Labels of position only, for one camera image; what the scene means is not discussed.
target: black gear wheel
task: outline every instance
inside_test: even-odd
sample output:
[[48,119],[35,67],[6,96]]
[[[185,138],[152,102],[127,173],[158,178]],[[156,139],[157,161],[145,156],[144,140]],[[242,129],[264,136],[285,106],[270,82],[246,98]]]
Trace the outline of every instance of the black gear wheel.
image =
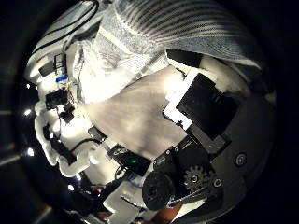
[[205,185],[209,179],[209,176],[203,167],[199,168],[199,166],[192,166],[190,170],[186,171],[184,178],[186,189],[194,192]]

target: wire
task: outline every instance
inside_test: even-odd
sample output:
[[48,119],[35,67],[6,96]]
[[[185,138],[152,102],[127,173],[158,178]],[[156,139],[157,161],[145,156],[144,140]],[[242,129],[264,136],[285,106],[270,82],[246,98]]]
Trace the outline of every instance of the wire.
[[67,32],[65,35],[62,35],[61,37],[58,37],[58,38],[56,38],[56,39],[54,39],[54,40],[48,42],[47,44],[44,44],[44,45],[40,46],[39,48],[35,49],[35,50],[32,52],[31,56],[34,55],[35,53],[37,53],[39,50],[44,49],[44,48],[46,48],[46,47],[48,47],[48,46],[50,46],[50,45],[52,45],[52,44],[55,44],[55,43],[57,43],[58,41],[60,41],[60,40],[62,40],[62,39],[64,39],[64,38],[66,38],[67,36],[69,36],[69,35],[71,35],[71,34],[73,34],[74,32],[76,32],[76,30],[78,30],[78,29],[81,28],[83,25],[85,25],[88,21],[90,21],[90,20],[93,18],[93,16],[96,14],[96,12],[97,12],[97,10],[98,10],[98,8],[99,8],[99,6],[100,6],[100,4],[98,3],[98,1],[96,1],[96,0],[90,0],[90,1],[93,1],[93,2],[95,3],[95,10],[94,10],[93,14],[92,14],[88,19],[86,19],[86,21],[84,21],[83,23],[81,23],[80,25],[78,25],[76,28],[74,28],[74,29],[71,30],[70,32]]
[[118,175],[120,175],[121,172],[122,172],[123,170],[125,170],[125,169],[126,169],[125,166],[120,165],[120,166],[118,167],[118,169],[115,171],[115,174],[114,174],[114,180],[116,180],[117,177],[118,177]]
[[77,144],[70,150],[70,152],[74,152],[79,146],[81,146],[81,145],[84,144],[84,143],[88,143],[88,142],[94,142],[94,143],[99,144],[99,145],[102,143],[102,141],[100,141],[100,140],[96,140],[96,139],[94,139],[94,138],[86,138],[86,139],[84,139],[84,140],[78,142],[78,143],[77,143]]
[[60,137],[62,136],[62,119],[59,116],[58,107],[56,107],[56,112],[59,119],[59,135],[57,138],[60,139]]
[[43,37],[45,37],[47,35],[51,35],[57,31],[63,30],[64,28],[69,27],[69,26],[75,24],[76,22],[80,21],[83,17],[85,17],[88,13],[90,13],[93,10],[94,6],[95,6],[95,3],[93,3],[93,5],[86,12],[84,12],[83,15],[81,15],[79,18],[77,18],[75,21],[72,21],[71,23],[68,23],[67,25],[59,27],[55,30],[49,31],[46,34],[44,34]]

